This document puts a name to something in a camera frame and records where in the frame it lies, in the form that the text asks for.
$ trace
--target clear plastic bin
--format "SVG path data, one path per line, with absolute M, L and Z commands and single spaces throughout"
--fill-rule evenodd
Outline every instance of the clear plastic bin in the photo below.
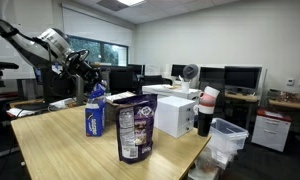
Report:
M 249 132 L 223 119 L 214 118 L 211 122 L 210 134 L 209 147 L 233 154 L 243 149 Z

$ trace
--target stacked cups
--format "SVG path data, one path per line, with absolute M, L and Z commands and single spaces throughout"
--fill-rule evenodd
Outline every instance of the stacked cups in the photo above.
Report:
M 217 96 L 220 91 L 207 86 L 204 92 L 200 94 L 199 104 L 193 107 L 198 114 L 198 134 L 200 136 L 208 136 L 210 124 L 213 118 L 214 107 Z

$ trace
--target ceiling vent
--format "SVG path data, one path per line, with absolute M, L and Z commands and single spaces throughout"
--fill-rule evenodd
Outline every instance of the ceiling vent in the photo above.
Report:
M 102 0 L 97 3 L 98 5 L 110 9 L 112 11 L 120 11 L 129 6 L 117 1 L 117 0 Z

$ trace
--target window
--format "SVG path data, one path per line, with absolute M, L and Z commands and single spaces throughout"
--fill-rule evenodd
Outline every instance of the window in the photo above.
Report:
M 74 51 L 86 49 L 89 51 L 86 61 L 112 66 L 127 66 L 128 46 L 112 44 L 93 39 L 69 35 L 70 46 Z

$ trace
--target white box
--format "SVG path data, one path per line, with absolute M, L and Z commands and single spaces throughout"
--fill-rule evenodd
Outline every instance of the white box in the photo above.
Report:
M 158 99 L 154 127 L 179 138 L 193 129 L 195 101 L 169 96 Z

